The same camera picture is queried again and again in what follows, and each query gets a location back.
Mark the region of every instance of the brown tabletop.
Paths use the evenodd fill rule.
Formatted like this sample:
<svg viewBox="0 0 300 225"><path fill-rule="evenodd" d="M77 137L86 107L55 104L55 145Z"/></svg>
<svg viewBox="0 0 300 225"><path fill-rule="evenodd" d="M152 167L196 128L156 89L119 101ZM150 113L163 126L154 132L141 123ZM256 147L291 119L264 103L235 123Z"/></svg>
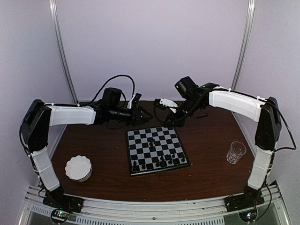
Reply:
<svg viewBox="0 0 300 225"><path fill-rule="evenodd" d="M152 113L152 102L141 102ZM232 195L243 192L254 157L231 112L207 108L208 117L188 118L177 128L191 166L130 177L125 131L109 130L105 125L69 125L53 156L54 170L65 193L121 201L177 201ZM165 112L158 116L165 118ZM158 126L156 120L140 126ZM233 141L247 146L247 153L235 165L226 160ZM65 175L66 162L85 155L93 165L92 176L83 183Z"/></svg>

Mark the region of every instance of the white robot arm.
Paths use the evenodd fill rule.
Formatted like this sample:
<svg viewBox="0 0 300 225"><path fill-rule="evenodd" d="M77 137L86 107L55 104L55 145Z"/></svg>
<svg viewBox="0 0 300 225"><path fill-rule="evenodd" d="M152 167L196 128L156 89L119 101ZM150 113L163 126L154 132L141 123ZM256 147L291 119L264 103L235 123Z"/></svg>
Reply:
<svg viewBox="0 0 300 225"><path fill-rule="evenodd" d="M83 205L83 199L64 195L48 156L49 127L62 124L101 125L110 120L137 126L153 118L144 108L137 106L141 97L139 93L130 100L130 107L118 106L121 93L119 89L107 88L101 100L84 104L86 106L45 104L39 99L33 101L21 123L20 139L46 190L44 204L66 210L71 205L73 212L80 212Z"/></svg>
<svg viewBox="0 0 300 225"><path fill-rule="evenodd" d="M207 106L227 109L258 122L255 135L257 152L244 194L239 197L228 197L225 203L228 211L252 207L257 202L261 203L263 200L260 198L260 191L270 172L270 164L281 130L280 117L275 110L275 107L278 108L276 99L273 97L254 98L213 83L199 87L190 77L182 78L175 84L175 88L186 99L178 107L174 108L174 103L170 103L167 99L154 101L154 116L165 127L182 127L188 116ZM164 110L170 106L170 112L165 121L157 118L156 108Z"/></svg>

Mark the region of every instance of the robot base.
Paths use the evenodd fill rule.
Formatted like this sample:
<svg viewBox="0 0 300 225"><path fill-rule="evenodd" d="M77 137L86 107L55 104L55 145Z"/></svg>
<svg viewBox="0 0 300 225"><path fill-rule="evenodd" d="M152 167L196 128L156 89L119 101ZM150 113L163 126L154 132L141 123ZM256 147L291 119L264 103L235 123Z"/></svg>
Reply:
<svg viewBox="0 0 300 225"><path fill-rule="evenodd" d="M48 195L45 195L45 198L43 200L43 204L54 207L54 208L62 209L66 212L71 211L71 212L80 213L81 209L83 207L83 201L84 200L82 198L63 195L63 202L66 203L66 204L63 207L60 207L58 204L53 202L51 197L49 197Z"/></svg>
<svg viewBox="0 0 300 225"><path fill-rule="evenodd" d="M264 203L263 197L261 197L261 192L254 202L245 202L245 194L230 196L224 199L227 212L232 212L236 210L243 210L246 208L254 207Z"/></svg>

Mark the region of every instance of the wire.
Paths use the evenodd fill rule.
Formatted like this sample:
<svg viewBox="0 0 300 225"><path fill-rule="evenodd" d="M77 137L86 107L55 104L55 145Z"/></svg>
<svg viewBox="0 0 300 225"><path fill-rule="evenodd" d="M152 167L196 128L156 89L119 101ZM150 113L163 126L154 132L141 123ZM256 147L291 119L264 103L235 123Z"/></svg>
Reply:
<svg viewBox="0 0 300 225"><path fill-rule="evenodd" d="M235 91L235 90L232 90L231 92L234 92L234 93L237 93L237 94L240 94L240 95L244 95L244 96L247 96L247 97L250 97L250 98L257 99L254 96L251 96L251 95L248 95L248 94L245 94L245 93L241 93L241 92L238 92L238 91ZM258 100L264 102L266 105L270 105L273 109L275 109L279 113L280 117L283 120L283 123L285 124L285 127L286 127L286 129L287 129L287 131L289 133L290 139L291 139L292 144L293 144L293 147L282 147L282 148L276 149L274 152L277 152L277 151L280 151L280 150L283 150L283 149L296 150L297 146L296 146L295 140L293 138L293 135L291 133L291 130L290 130L290 128L289 128L289 126L288 126L288 124L287 124L284 116L282 115L282 113L278 109L278 107L276 105L272 104L271 102L268 102L268 101L265 101L265 100L262 100L262 99L258 99Z"/></svg>
<svg viewBox="0 0 300 225"><path fill-rule="evenodd" d="M129 76L129 75L123 75L123 74L120 74L120 75L116 75L116 76L113 76L113 77L109 78L109 79L102 85L102 87L101 87L101 88L99 89L99 91L96 93L96 95L94 96L94 98L93 98L90 102L88 102L88 103L82 103L82 106L87 106L87 105L92 104L92 103L96 100L97 96L98 96L99 93L102 91L102 89L106 86L106 84L107 84L108 82L110 82L111 80L117 78L117 77L127 77L127 78L129 78L129 79L131 80L132 86L133 86L133 87L132 87L132 96L133 96L133 95L135 94L135 82L134 82L134 80L133 80L132 77Z"/></svg>
<svg viewBox="0 0 300 225"><path fill-rule="evenodd" d="M123 125L121 127L108 127L109 121L106 123L106 128L109 130L120 130L125 126L125 123L123 122Z"/></svg>
<svg viewBox="0 0 300 225"><path fill-rule="evenodd" d="M123 108L126 105L127 100L126 100L126 96L125 96L125 94L124 94L123 91L121 92L121 94L122 94L122 96L124 98L124 104L121 106Z"/></svg>
<svg viewBox="0 0 300 225"><path fill-rule="evenodd" d="M296 150L296 149L297 149L297 146L296 146L295 140L294 140L294 138L293 138L293 135L292 135L292 133L291 133L291 130L290 130L290 128L289 128L289 126L288 126L288 124L287 124L285 118L283 117L282 113L280 112L280 110L279 110L274 104L272 104L272 103L270 103L270 102L266 102L266 104L272 106L272 108L274 108L274 109L279 113L280 117L281 117L282 120L283 120L283 123L285 124L285 127L286 127L286 129L287 129L287 132L289 133L290 139L291 139L292 144L293 144L293 147L282 147L282 148L276 149L275 152L278 152L278 151L280 151L280 150L282 150L282 149Z"/></svg>
<svg viewBox="0 0 300 225"><path fill-rule="evenodd" d="M195 102L194 106L186 113L184 114L182 117L176 119L176 120L172 120L172 121L166 121L164 122L164 125L166 124L173 124L175 122L180 122L181 120L186 119L194 110L195 108L198 106L198 104L203 100L203 98L211 91L228 91L228 89L224 89L224 88L218 88L218 89L210 89L210 90L206 90L205 92L203 92L201 95L199 93L197 93L199 95L199 98L197 99L197 101Z"/></svg>
<svg viewBox="0 0 300 225"><path fill-rule="evenodd" d="M270 194L270 202L269 202L268 207L266 208L266 210L263 212L263 214L261 214L260 217L257 218L257 219L255 219L253 222L256 222L257 220L261 219L266 214L266 212L268 211L268 209L270 208L271 203L272 203L272 193L271 193L270 188L269 188L269 186L267 184L267 181L265 181L265 185L266 185L266 187L267 187L267 189L269 191L269 194Z"/></svg>
<svg viewBox="0 0 300 225"><path fill-rule="evenodd" d="M44 190L44 188L42 188L42 189L40 189L40 190L38 191L38 196L40 196L41 198L45 198L45 197L43 197L43 196L40 195L40 193L41 193L43 190Z"/></svg>
<svg viewBox="0 0 300 225"><path fill-rule="evenodd" d="M155 117L155 119L158 121L158 122L160 122L160 123L164 123L159 117L158 117L158 115L157 115L157 112L156 112L156 106L154 106L154 109L153 109L153 115L154 115L154 117Z"/></svg>

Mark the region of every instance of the chessboard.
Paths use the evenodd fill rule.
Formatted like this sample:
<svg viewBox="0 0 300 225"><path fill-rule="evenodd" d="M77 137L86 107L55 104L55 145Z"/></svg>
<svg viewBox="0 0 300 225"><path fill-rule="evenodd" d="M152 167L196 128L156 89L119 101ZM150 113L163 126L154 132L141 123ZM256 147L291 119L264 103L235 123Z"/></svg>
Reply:
<svg viewBox="0 0 300 225"><path fill-rule="evenodd" d="M190 165L174 127L130 130L126 140L131 176Z"/></svg>

